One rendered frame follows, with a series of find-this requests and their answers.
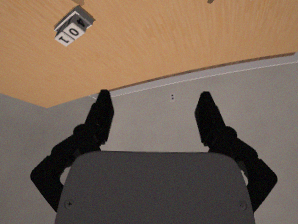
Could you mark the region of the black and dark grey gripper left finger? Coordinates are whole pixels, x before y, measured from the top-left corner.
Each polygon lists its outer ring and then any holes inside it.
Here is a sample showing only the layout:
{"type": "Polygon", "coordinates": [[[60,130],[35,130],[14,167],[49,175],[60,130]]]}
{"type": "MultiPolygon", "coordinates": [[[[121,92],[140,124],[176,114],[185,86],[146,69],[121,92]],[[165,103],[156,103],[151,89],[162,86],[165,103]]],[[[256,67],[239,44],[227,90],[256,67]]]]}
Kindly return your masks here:
{"type": "Polygon", "coordinates": [[[54,146],[51,155],[32,170],[32,182],[55,212],[64,186],[60,182],[60,176],[66,168],[72,166],[79,155],[101,151],[100,146],[105,145],[108,140],[113,116],[110,92],[107,89],[101,90],[85,123],[76,126],[73,135],[54,146]]]}

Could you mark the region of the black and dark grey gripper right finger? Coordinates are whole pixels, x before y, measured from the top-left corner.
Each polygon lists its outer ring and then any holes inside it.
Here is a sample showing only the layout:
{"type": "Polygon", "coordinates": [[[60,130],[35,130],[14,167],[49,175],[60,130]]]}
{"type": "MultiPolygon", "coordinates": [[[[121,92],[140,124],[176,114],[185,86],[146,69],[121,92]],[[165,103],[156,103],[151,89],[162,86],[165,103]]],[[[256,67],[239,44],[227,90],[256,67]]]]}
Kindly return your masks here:
{"type": "Polygon", "coordinates": [[[232,127],[225,125],[217,109],[210,92],[203,91],[195,110],[201,142],[208,146],[208,152],[227,155],[237,162],[248,179],[247,189],[254,213],[276,185],[277,176],[258,158],[255,149],[237,138],[232,127]]]}

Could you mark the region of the grey calendar cube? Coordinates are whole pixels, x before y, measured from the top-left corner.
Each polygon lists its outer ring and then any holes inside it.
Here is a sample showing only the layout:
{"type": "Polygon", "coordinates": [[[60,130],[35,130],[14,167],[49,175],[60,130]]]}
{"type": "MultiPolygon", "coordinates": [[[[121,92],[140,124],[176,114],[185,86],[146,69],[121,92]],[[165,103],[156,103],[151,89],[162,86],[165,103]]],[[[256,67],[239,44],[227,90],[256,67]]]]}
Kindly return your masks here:
{"type": "Polygon", "coordinates": [[[86,23],[76,13],[67,20],[64,32],[73,37],[75,40],[85,34],[88,23],[86,23]]]}
{"type": "Polygon", "coordinates": [[[75,41],[75,39],[63,31],[65,25],[66,22],[58,29],[54,39],[67,47],[69,44],[75,41]]]}

